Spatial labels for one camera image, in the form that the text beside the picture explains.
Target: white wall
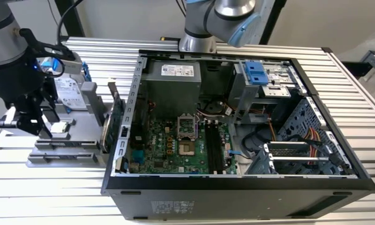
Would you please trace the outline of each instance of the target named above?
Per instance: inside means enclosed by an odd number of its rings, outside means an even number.
[[[60,20],[60,14],[54,0],[49,0],[54,17]],[[25,0],[10,2],[9,4],[13,16],[21,28],[29,28],[36,39],[45,43],[56,42],[57,25],[49,11],[48,0]]]
[[[160,40],[184,34],[174,0],[85,0],[78,14],[84,30],[94,38]]]
[[[269,45],[355,48],[375,32],[375,0],[287,0]]]

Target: green circuit board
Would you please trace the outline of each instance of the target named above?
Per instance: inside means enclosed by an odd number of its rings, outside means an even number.
[[[222,141],[230,145],[226,125],[218,126]],[[144,162],[138,165],[138,173],[184,173],[208,174],[208,158],[205,149],[204,124],[197,125],[197,138],[190,144],[190,149],[177,140],[177,121],[152,120],[148,128],[148,143],[144,149]],[[221,144],[224,164],[225,145]],[[224,167],[225,174],[236,174],[235,157],[229,166]]]

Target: robotic arm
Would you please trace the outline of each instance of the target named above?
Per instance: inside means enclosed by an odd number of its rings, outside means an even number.
[[[245,45],[260,20],[255,6],[255,0],[186,0],[185,34],[178,50],[214,53],[214,37],[233,47]]]
[[[41,71],[38,57],[76,59],[66,47],[38,42],[29,29],[19,29],[6,3],[0,1],[0,98],[7,109],[15,109],[1,118],[0,128],[18,128],[50,138],[41,116],[49,122],[58,121],[53,78],[60,75]]]

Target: motherboard chip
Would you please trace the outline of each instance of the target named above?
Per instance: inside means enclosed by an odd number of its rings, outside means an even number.
[[[164,162],[154,162],[154,168],[162,168]]]
[[[181,156],[193,156],[194,155],[194,143],[189,141],[178,142],[178,154]]]

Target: black cylindrical component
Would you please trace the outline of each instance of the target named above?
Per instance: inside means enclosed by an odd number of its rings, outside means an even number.
[[[37,90],[44,82],[44,74],[37,71],[36,59],[25,53],[13,62],[0,65],[0,98],[5,102]]]
[[[7,103],[38,89],[44,82],[36,59],[26,51],[26,41],[15,33],[18,29],[10,9],[0,0],[0,98]]]

